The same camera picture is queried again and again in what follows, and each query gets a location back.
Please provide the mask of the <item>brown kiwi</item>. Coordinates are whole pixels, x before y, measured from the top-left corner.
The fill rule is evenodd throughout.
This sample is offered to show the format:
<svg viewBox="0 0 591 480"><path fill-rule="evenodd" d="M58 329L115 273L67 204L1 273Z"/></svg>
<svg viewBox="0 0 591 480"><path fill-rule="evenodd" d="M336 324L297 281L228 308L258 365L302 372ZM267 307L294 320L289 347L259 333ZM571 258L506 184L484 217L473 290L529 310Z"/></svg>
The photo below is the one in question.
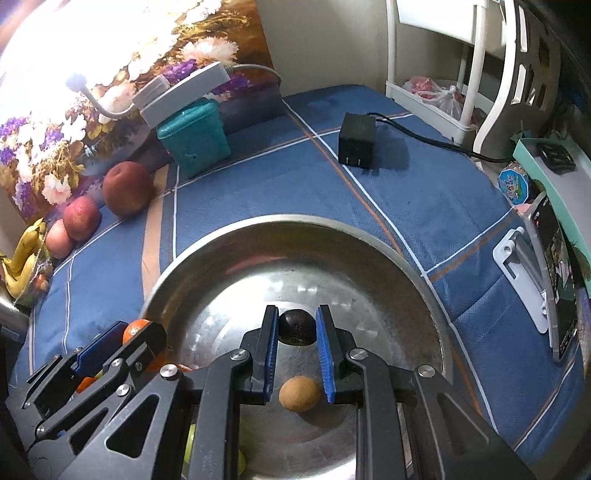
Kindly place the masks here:
<svg viewBox="0 0 591 480"><path fill-rule="evenodd" d="M317 383L305 376L294 376L280 387L280 405L295 413L311 410L321 399L321 390Z"/></svg>

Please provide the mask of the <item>green pear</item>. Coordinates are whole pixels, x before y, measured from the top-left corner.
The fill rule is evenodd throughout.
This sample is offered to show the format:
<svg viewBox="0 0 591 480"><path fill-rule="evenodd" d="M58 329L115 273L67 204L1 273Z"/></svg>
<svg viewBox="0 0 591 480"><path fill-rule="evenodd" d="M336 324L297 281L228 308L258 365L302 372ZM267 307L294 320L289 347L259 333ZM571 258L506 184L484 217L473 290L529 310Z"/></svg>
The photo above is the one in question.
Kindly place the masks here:
<svg viewBox="0 0 591 480"><path fill-rule="evenodd" d="M238 431L228 419L217 426L209 420L191 423L183 463L188 479L238 479L246 465L238 448Z"/></svg>

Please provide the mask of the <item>dark plum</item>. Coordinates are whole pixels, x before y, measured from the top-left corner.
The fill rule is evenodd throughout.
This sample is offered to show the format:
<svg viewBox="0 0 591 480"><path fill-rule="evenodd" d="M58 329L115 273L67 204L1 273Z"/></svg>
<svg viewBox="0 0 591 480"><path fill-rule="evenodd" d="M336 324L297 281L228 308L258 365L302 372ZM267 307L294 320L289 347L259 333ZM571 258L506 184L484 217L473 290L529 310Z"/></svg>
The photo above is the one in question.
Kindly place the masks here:
<svg viewBox="0 0 591 480"><path fill-rule="evenodd" d="M279 317L279 340L290 346L310 346L317 341L315 318L308 311L290 309Z"/></svg>

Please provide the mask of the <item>orange tangerine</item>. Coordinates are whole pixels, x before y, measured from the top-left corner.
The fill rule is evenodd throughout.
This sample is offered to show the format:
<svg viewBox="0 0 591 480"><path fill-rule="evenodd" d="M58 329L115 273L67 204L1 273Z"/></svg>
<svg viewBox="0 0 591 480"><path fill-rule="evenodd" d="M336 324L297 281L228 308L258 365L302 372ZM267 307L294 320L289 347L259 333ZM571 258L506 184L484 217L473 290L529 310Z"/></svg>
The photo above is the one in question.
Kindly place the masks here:
<svg viewBox="0 0 591 480"><path fill-rule="evenodd" d="M80 382L76 392L90 387L115 360L126 363L134 376L157 373L170 362L171 348L164 345L165 340L163 327L149 320L115 322L77 354L74 373Z"/></svg>

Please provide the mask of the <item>steel thermos kettle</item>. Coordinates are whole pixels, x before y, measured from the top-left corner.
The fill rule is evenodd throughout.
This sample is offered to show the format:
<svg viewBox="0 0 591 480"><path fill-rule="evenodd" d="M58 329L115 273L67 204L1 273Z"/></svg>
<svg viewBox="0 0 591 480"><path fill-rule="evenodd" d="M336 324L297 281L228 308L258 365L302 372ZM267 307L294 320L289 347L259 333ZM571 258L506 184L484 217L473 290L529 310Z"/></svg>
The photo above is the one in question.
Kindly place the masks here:
<svg viewBox="0 0 591 480"><path fill-rule="evenodd" d="M1 292L0 298L0 325L3 337L19 345L24 343L28 330L28 317L4 296L4 291Z"/></svg>

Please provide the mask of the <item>pink apple left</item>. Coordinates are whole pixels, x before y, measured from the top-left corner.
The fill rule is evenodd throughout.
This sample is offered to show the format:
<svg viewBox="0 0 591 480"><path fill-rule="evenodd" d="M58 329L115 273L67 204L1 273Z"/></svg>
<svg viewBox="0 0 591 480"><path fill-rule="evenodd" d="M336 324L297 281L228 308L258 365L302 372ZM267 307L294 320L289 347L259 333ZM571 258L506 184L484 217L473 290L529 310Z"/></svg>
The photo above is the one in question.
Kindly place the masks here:
<svg viewBox="0 0 591 480"><path fill-rule="evenodd" d="M74 248L62 219L57 220L47 232L45 245L49 254L58 260L67 258Z"/></svg>

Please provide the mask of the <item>large steel plate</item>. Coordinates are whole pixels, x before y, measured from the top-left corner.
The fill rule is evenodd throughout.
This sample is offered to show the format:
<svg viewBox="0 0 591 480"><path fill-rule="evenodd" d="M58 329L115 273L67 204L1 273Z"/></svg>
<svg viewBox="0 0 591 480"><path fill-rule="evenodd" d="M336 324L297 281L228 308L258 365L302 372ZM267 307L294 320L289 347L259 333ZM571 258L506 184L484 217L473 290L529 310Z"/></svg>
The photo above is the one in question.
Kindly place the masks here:
<svg viewBox="0 0 591 480"><path fill-rule="evenodd" d="M430 364L453 383L451 341L426 283L393 247L335 220L270 215L236 222L185 249L156 281L140 318L167 332L167 359L196 369L238 348L267 305L279 311L273 397L242 406L239 479L354 479L356 409L322 391L315 311L390 365ZM320 401L304 413L280 404L283 384L314 380Z"/></svg>

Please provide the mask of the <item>dark red apple right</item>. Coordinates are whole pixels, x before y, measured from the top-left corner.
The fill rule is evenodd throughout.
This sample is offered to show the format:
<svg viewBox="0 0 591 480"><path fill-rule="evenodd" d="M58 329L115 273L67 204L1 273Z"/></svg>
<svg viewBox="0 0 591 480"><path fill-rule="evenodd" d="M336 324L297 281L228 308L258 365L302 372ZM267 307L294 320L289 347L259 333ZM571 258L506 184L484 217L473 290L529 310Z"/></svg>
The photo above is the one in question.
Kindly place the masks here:
<svg viewBox="0 0 591 480"><path fill-rule="evenodd" d="M102 185L102 197L108 209L120 218L139 213L155 194L150 173L145 166L123 161L114 165L106 174Z"/></svg>

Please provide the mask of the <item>white phone stand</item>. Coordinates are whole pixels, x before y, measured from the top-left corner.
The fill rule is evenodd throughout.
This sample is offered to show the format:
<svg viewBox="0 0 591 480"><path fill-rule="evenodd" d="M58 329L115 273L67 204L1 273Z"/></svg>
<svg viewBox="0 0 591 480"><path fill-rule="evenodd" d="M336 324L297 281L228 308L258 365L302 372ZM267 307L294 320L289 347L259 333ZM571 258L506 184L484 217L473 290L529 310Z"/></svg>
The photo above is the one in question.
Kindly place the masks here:
<svg viewBox="0 0 591 480"><path fill-rule="evenodd" d="M540 334L549 329L546 291L525 229L510 229L493 249L493 259L521 299Z"/></svg>

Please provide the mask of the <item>teal plastic box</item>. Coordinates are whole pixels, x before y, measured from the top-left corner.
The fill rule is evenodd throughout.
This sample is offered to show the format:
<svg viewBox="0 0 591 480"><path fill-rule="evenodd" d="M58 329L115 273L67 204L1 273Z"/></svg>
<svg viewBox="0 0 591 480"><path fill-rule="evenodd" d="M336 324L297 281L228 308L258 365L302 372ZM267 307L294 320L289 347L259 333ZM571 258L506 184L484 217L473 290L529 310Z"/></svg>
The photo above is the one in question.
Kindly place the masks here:
<svg viewBox="0 0 591 480"><path fill-rule="evenodd" d="M202 98L156 127L156 136L187 177L208 170L230 155L218 103Z"/></svg>

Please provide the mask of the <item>blue plaid tablecloth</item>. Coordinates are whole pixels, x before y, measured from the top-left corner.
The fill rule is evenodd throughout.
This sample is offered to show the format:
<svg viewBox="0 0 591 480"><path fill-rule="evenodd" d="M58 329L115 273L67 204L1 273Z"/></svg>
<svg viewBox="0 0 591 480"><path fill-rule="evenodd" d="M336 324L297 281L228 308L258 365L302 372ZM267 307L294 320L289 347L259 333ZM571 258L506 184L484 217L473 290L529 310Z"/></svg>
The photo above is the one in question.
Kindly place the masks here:
<svg viewBox="0 0 591 480"><path fill-rule="evenodd" d="M260 215L298 213L363 229L401 252L444 310L463 393L538 475L553 475L590 421L582 349L556 363L548 339L493 260L521 220L465 156L423 143L434 130L376 91L341 86L290 96L283 114L229 138L231 157L204 176L152 150L157 199L97 234L60 265L9 369L24 382L49 357L135 319L159 274L194 241ZM338 160L346 113L376 121L370 169Z"/></svg>

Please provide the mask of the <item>round cartoon tin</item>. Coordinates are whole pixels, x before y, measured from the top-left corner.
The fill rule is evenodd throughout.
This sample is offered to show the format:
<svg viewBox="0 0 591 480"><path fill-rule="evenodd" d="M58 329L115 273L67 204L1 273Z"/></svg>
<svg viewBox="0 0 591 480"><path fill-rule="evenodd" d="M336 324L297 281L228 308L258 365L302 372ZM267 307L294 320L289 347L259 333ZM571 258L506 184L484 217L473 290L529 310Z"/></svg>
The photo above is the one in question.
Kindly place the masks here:
<svg viewBox="0 0 591 480"><path fill-rule="evenodd" d="M528 202L530 197L530 178L520 166L510 166L498 175L498 187L513 205Z"/></svg>

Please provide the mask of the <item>teal white box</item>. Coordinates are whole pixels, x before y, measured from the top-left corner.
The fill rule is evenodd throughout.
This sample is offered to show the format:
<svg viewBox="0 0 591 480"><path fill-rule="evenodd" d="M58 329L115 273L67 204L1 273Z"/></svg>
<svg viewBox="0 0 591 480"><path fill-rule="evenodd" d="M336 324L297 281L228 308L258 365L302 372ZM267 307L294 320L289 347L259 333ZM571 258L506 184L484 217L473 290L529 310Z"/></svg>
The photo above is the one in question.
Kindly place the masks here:
<svg viewBox="0 0 591 480"><path fill-rule="evenodd" d="M564 174L550 170L540 156L541 145L564 147L575 169ZM587 294L590 294L591 188L590 159L572 140L525 138L518 141L514 159L540 183L572 246Z"/></svg>

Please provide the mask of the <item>black power adapter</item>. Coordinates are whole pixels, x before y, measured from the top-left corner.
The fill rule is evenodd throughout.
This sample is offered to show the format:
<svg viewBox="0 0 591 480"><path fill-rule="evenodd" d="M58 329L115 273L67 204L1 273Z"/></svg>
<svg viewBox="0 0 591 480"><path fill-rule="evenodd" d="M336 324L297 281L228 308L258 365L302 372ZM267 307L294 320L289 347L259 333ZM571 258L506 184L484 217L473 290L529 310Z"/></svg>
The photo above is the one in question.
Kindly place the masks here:
<svg viewBox="0 0 591 480"><path fill-rule="evenodd" d="M339 130L338 160L342 165L370 169L374 160L377 126L369 115L346 113Z"/></svg>

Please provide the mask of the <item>pink plastic bag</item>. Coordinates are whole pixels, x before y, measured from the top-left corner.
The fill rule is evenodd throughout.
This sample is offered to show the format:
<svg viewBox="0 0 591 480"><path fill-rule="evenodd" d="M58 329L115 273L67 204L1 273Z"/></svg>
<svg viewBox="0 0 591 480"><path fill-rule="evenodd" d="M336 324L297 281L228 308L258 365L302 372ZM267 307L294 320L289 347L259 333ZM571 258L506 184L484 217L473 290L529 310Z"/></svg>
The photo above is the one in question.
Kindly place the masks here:
<svg viewBox="0 0 591 480"><path fill-rule="evenodd" d="M403 88L418 96L427 105L434 106L444 113L460 120L464 97L456 85L442 87L430 77L411 77L403 84Z"/></svg>

